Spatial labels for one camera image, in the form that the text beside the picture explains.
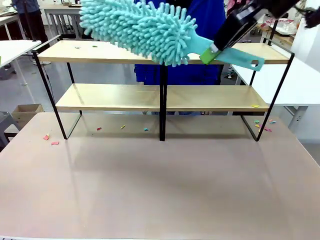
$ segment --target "blue shirt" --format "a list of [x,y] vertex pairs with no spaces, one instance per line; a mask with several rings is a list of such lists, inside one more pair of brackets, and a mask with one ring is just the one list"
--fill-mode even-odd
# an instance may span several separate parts
[[[152,2],[157,8],[163,0]],[[187,15],[196,18],[196,33],[212,40],[226,20],[224,0],[193,0],[187,9]],[[145,85],[160,84],[159,65],[136,64],[134,72],[137,82],[144,82]],[[218,73],[217,65],[168,66],[168,85],[215,85]]]
[[26,10],[28,13],[33,13],[39,10],[37,0],[12,0],[12,4],[16,7],[18,14],[25,13],[24,2],[26,2]]

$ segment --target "wooden shelf board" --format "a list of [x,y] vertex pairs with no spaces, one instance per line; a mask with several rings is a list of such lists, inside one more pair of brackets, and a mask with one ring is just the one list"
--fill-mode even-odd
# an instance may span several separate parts
[[[263,43],[237,43],[235,49],[265,59],[265,64],[286,64],[288,58]],[[61,40],[38,55],[40,61],[69,63],[156,64],[124,48],[104,41]],[[198,54],[189,54],[189,64],[203,64]],[[213,61],[211,64],[224,64]]]
[[[75,83],[56,104],[59,110],[160,110],[160,89],[154,85]],[[269,106],[250,86],[170,85],[168,111],[265,112]]]

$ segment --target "wooden box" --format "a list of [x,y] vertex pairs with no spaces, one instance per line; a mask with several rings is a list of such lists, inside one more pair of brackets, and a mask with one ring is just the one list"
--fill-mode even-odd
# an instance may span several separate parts
[[13,119],[23,128],[37,113],[44,112],[41,104],[18,105],[12,112]]

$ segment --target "paper scrap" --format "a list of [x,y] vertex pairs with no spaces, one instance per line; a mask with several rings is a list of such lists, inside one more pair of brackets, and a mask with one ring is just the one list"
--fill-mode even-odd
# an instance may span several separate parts
[[47,134],[43,137],[43,139],[46,140],[46,141],[49,140],[49,133],[47,133]]

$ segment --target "chenille bristle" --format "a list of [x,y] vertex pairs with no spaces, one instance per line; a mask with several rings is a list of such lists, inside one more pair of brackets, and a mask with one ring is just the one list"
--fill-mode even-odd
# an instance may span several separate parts
[[166,66],[188,64],[187,46],[195,30],[196,19],[186,17],[187,10],[141,0],[82,0],[80,11],[84,34],[95,40],[117,44],[136,55]]

